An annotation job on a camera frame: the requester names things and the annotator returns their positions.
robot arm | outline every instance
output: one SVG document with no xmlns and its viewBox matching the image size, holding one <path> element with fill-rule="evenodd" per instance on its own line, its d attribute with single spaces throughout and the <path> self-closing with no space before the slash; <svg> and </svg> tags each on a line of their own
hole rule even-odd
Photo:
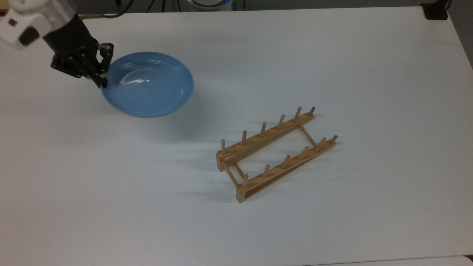
<svg viewBox="0 0 473 266">
<path fill-rule="evenodd" d="M 52 68 L 107 87 L 105 73 L 114 46 L 99 44 L 90 35 L 72 0 L 9 0 L 9 4 L 11 9 L 0 24 L 3 40 L 21 50 L 42 37 L 55 53 Z"/>
</svg>

white table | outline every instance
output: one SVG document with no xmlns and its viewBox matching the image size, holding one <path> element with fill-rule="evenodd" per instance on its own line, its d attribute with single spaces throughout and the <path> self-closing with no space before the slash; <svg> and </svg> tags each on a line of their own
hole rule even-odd
<svg viewBox="0 0 473 266">
<path fill-rule="evenodd" d="M 177 112 L 115 111 L 0 43 L 0 265 L 313 265 L 473 253 L 473 71 L 420 7 L 130 14 L 87 20 L 114 59 L 156 51 L 194 76 Z M 316 107 L 329 152 L 242 204 L 229 144 Z M 242 163 L 298 154 L 292 133 Z"/>
</svg>

black cable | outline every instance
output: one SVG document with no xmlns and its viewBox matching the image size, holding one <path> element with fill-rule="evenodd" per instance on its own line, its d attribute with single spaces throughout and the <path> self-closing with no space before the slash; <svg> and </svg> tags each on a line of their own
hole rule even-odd
<svg viewBox="0 0 473 266">
<path fill-rule="evenodd" d="M 166 0 L 163 0 L 163 5 L 161 6 L 161 13 L 164 12 L 164 7 L 166 6 Z"/>
<path fill-rule="evenodd" d="M 117 18 L 117 17 L 119 17 L 119 16 L 125 14 L 125 13 L 130 9 L 131 5 L 133 4 L 133 1 L 135 1 L 135 0 L 130 0 L 130 2 L 128 3 L 128 6 L 126 6 L 125 9 L 123 9 L 122 12 L 120 12 L 120 13 L 118 13 L 118 14 L 116 14 L 116 15 L 111 15 L 111 16 L 109 16 L 109 15 L 103 15 L 103 17 L 104 17 L 104 18 Z"/>
<path fill-rule="evenodd" d="M 152 7 L 153 4 L 154 4 L 154 1 L 156 1 L 156 0 L 151 1 L 151 4 L 149 5 L 149 7 L 148 7 L 148 9 L 146 10 L 145 13 L 148 13 L 148 11 L 151 9 L 151 7 Z"/>
</svg>

wooden dowel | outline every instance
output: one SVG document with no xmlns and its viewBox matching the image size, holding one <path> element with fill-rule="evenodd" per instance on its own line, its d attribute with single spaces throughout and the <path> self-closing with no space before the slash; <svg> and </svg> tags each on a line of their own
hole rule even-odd
<svg viewBox="0 0 473 266">
<path fill-rule="evenodd" d="M 269 167 L 270 165 L 267 164 L 266 167 L 264 168 L 263 178 L 266 178 L 268 176 Z"/>
<path fill-rule="evenodd" d="M 303 159 L 308 150 L 309 150 L 309 146 L 304 147 L 304 149 L 302 150 L 301 154 L 297 156 L 297 159 L 298 159 L 298 160 Z"/>
<path fill-rule="evenodd" d="M 233 184 L 235 184 L 237 188 L 240 188 L 240 185 L 238 184 L 237 180 L 235 179 L 232 172 L 228 168 L 227 164 L 225 162 L 222 162 L 222 166 L 225 169 L 225 171 L 227 171 L 227 174 L 230 176 L 230 179 L 233 181 Z"/>
<path fill-rule="evenodd" d="M 317 146 L 320 146 L 321 144 L 325 143 L 326 141 L 327 141 L 327 139 L 326 139 L 326 138 L 323 138 L 323 139 L 319 142 L 319 144 L 318 144 Z"/>
<path fill-rule="evenodd" d="M 334 143 L 335 143 L 335 140 L 337 140 L 337 138 L 338 138 L 338 136 L 337 136 L 337 135 L 333 136 L 333 138 L 332 138 L 332 139 L 330 139 L 330 140 L 328 141 L 328 143 L 330 143 L 330 144 L 334 144 Z"/>
<path fill-rule="evenodd" d="M 261 133 L 260 136 L 263 138 L 264 137 L 264 132 L 266 131 L 266 122 L 263 123 L 263 126 L 261 127 Z"/>
<path fill-rule="evenodd" d="M 246 130 L 243 130 L 243 137 L 241 138 L 241 145 L 244 146 L 246 142 Z"/>
<path fill-rule="evenodd" d="M 290 158 L 291 158 L 291 156 L 290 156 L 289 154 L 286 155 L 286 158 L 284 159 L 284 162 L 282 162 L 282 164 L 281 164 L 281 168 L 282 168 L 282 169 L 286 168 L 286 166 L 288 165 L 288 161 L 289 161 Z"/>
<path fill-rule="evenodd" d="M 245 175 L 243 174 L 243 171 L 241 170 L 241 168 L 237 165 L 237 163 L 234 163 L 233 166 L 235 166 L 236 171 L 240 175 L 241 179 L 243 179 Z"/>
<path fill-rule="evenodd" d="M 246 188 L 248 185 L 248 174 L 243 176 L 243 188 Z"/>
<path fill-rule="evenodd" d="M 222 154 L 227 153 L 227 149 L 225 149 L 225 140 L 222 140 Z"/>
<path fill-rule="evenodd" d="M 300 115 L 300 111 L 302 110 L 302 107 L 299 106 L 299 108 L 297 108 L 297 112 L 296 112 L 296 115 L 294 116 L 294 122 L 297 121 L 297 119 L 299 118 L 299 115 Z"/>
<path fill-rule="evenodd" d="M 284 117 L 285 115 L 281 115 L 281 118 L 279 119 L 278 127 L 276 127 L 277 130 L 281 129 L 282 122 L 284 122 Z"/>
<path fill-rule="evenodd" d="M 308 115 L 313 115 L 314 111 L 315 111 L 315 107 L 312 107 L 312 109 L 310 109 L 310 112 L 308 113 Z"/>
<path fill-rule="evenodd" d="M 299 128 L 302 130 L 302 132 L 304 133 L 304 135 L 307 137 L 307 139 L 310 141 L 310 143 L 312 144 L 312 146 L 314 147 L 317 147 L 317 143 L 312 139 L 312 137 L 309 135 L 309 133 L 307 132 L 307 130 L 302 126 L 300 125 Z"/>
</svg>

blue plate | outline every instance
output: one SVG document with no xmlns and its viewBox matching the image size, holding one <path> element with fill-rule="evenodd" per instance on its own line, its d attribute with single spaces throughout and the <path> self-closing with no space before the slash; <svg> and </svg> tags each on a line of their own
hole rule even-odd
<svg viewBox="0 0 473 266">
<path fill-rule="evenodd" d="M 181 108 L 191 97 L 189 69 L 162 53 L 132 53 L 110 65 L 105 99 L 118 111 L 137 117 L 158 117 Z"/>
</svg>

